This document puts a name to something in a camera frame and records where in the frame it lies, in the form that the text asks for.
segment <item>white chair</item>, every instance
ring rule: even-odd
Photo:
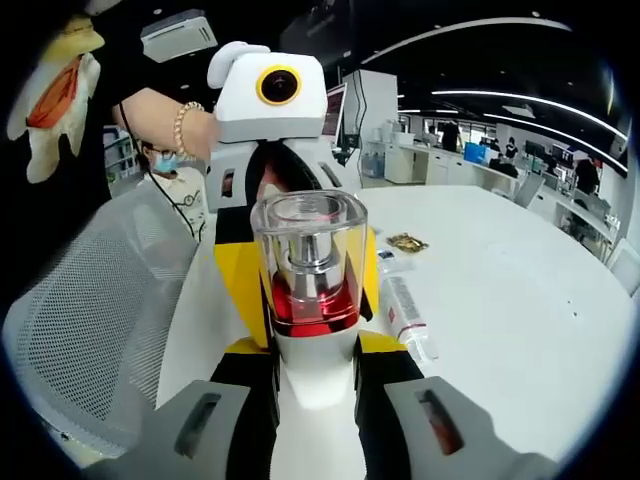
[[[534,197],[538,194],[538,191],[544,183],[544,178],[540,175],[530,173],[522,186],[518,189],[514,203],[520,205],[522,208],[527,208]]]
[[[14,302],[2,343],[45,424],[106,456],[136,443],[195,247],[142,185],[103,205]]]
[[[607,268],[633,297],[640,287],[640,254],[626,238],[618,242],[609,256]]]

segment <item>cable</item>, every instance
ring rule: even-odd
[[[149,161],[147,160],[147,157],[145,157],[142,153],[142,151],[140,150],[140,145],[138,145],[138,142],[136,142],[135,138],[133,137],[133,132],[131,131],[131,127],[129,126],[129,121],[127,120],[127,115],[124,113],[124,106],[122,105],[122,102],[120,102],[120,115],[122,115],[122,120],[124,121],[124,126],[127,128],[127,132],[129,133],[129,137],[131,137],[131,143],[133,143],[133,146],[136,149],[137,153],[137,159],[138,159],[138,163],[140,164],[140,166],[147,171],[147,173],[149,174],[149,177],[151,178],[151,180],[153,180],[153,183],[156,184],[156,187],[158,187],[158,190],[160,190],[162,192],[162,194],[167,197],[167,200],[169,200],[169,203],[171,203],[171,206],[173,208],[175,208],[178,213],[180,214],[180,216],[184,219],[184,221],[187,223],[187,227],[189,227],[189,231],[191,232],[191,236],[194,238],[196,238],[196,234],[193,231],[193,227],[191,226],[191,224],[189,223],[189,220],[187,220],[187,217],[184,215],[184,213],[182,213],[182,210],[180,210],[180,207],[178,207],[176,205],[176,202],[173,201],[173,199],[167,194],[167,192],[164,191],[164,188],[162,188],[160,186],[160,184],[158,183],[158,181],[155,179],[155,177],[153,176],[153,173],[151,173],[151,166],[149,165]]]
[[[369,104],[367,103],[367,97],[364,95],[364,88],[362,86],[362,70],[358,70],[358,80],[360,82],[360,91],[362,92],[362,100],[364,101],[364,112],[362,112],[362,118],[360,118],[360,126],[358,127],[358,138],[360,140],[360,153],[358,153],[358,175],[360,176],[360,186],[364,188],[364,182],[362,181],[362,169],[360,167],[360,157],[362,157],[362,150],[364,149],[364,142],[362,141],[362,122],[364,122],[364,116],[367,114]],[[358,110],[360,109],[360,99],[358,98]]]
[[[202,229],[206,224],[207,224],[207,221],[203,220],[202,225],[200,225],[200,228],[198,229],[198,242],[202,242]]]
[[[360,116],[360,103],[361,103],[361,102],[360,102],[360,96],[358,95],[358,89],[356,88],[356,83],[355,83],[355,81],[353,82],[353,88],[354,88],[354,89],[355,89],[355,91],[356,91],[356,98],[358,99],[358,110],[356,111],[356,118],[355,118],[355,120],[354,120],[354,122],[353,122],[353,123],[355,123],[355,122],[357,122],[357,121],[358,121],[358,117]],[[360,139],[360,130],[358,130],[358,139]],[[349,163],[349,160],[351,160],[351,156],[353,155],[353,153],[356,151],[356,149],[357,149],[357,148],[358,148],[358,145],[356,144],[356,146],[355,146],[355,147],[353,147],[353,150],[352,150],[352,151],[351,151],[351,153],[349,154],[349,157],[348,157],[348,158],[347,158],[347,160],[344,162],[345,167],[346,167],[347,163]]]

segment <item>pearl bracelet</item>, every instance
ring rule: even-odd
[[[204,107],[200,105],[198,102],[189,102],[185,103],[180,110],[178,111],[178,115],[176,116],[176,120],[173,123],[173,138],[176,141],[176,145],[178,147],[178,155],[180,156],[189,156],[193,157],[189,152],[184,148],[184,140],[182,138],[182,122],[184,120],[184,116],[187,114],[189,110],[196,109],[204,112]]]

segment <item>office desk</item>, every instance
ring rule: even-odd
[[[422,145],[372,142],[385,147],[385,179],[396,184],[476,185],[513,195],[517,179],[485,165],[466,161],[459,153]]]
[[[609,243],[613,244],[616,239],[616,232],[588,210],[582,208],[573,202],[572,199],[565,197],[560,192],[543,185],[534,197],[529,210],[537,213],[545,220],[558,226],[564,211],[569,211],[585,222],[591,225],[602,237]]]
[[[634,338],[633,304],[617,280],[557,228],[477,187],[376,188],[359,197],[379,241],[407,231],[430,244],[406,274],[440,355],[423,373],[487,410],[514,449],[561,460],[616,387]],[[158,405],[208,379],[225,342],[246,335],[215,265],[198,264],[212,262],[212,236],[206,241],[171,325]],[[363,327],[387,331],[381,317]],[[283,376],[279,404],[271,478],[364,478],[353,391],[333,408],[302,411]]]

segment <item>window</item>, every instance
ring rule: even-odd
[[[468,122],[458,122],[460,128],[460,140],[462,140],[462,146],[471,141],[471,124]]]
[[[487,135],[487,127],[484,125],[471,125],[471,143],[480,144],[480,140],[482,137],[486,137]]]

